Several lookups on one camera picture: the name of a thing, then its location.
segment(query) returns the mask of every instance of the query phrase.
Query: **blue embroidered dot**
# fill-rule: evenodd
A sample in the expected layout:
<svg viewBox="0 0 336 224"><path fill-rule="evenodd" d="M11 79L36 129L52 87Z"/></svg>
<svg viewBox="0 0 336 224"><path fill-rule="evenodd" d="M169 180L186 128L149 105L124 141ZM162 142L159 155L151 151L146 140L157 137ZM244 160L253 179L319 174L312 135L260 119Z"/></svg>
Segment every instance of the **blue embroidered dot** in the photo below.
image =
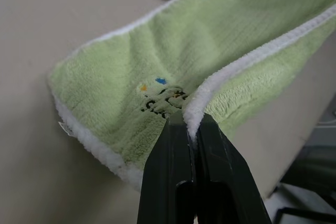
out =
<svg viewBox="0 0 336 224"><path fill-rule="evenodd" d="M166 84L167 83L166 79L156 78L155 80L160 84Z"/></svg>

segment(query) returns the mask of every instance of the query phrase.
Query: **terry cloth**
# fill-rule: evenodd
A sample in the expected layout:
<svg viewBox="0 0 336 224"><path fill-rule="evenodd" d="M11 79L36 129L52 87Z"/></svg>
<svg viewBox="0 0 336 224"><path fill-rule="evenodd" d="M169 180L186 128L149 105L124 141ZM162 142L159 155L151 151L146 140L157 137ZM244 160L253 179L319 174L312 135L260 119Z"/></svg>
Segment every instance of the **terry cloth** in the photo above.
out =
<svg viewBox="0 0 336 224"><path fill-rule="evenodd" d="M92 40L50 75L56 108L101 163L140 190L166 118L234 130L335 30L336 0L171 0Z"/></svg>

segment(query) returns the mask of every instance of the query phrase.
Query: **towel tag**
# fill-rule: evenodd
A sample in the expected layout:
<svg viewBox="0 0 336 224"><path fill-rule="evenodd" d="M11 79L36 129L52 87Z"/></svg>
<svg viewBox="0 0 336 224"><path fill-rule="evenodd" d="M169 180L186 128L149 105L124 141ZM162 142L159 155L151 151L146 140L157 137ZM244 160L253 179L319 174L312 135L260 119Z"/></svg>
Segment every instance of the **towel tag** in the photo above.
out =
<svg viewBox="0 0 336 224"><path fill-rule="evenodd" d="M58 122L59 126L61 126L61 128L65 131L65 133L68 134L68 136L73 136L75 137L74 133L72 132L72 130L65 124L62 122Z"/></svg>

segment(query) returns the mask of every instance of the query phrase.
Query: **towel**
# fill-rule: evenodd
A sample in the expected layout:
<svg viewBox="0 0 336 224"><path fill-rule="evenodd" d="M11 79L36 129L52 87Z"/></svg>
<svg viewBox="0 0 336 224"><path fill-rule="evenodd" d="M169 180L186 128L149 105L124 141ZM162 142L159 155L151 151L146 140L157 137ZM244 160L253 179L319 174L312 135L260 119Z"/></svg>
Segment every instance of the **towel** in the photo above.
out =
<svg viewBox="0 0 336 224"><path fill-rule="evenodd" d="M170 0L81 46L49 85L72 134L140 190L166 119L204 112L232 137L335 30L336 0Z"/></svg>

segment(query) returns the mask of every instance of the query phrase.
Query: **clip jaw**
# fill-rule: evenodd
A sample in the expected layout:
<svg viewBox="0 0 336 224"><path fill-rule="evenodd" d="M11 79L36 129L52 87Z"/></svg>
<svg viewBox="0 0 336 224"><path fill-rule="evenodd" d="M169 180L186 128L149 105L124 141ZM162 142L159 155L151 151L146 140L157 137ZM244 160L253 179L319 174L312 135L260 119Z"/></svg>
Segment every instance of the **clip jaw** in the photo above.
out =
<svg viewBox="0 0 336 224"><path fill-rule="evenodd" d="M193 143L182 112L167 119L147 159L138 224L271 224L244 158L205 115Z"/></svg>

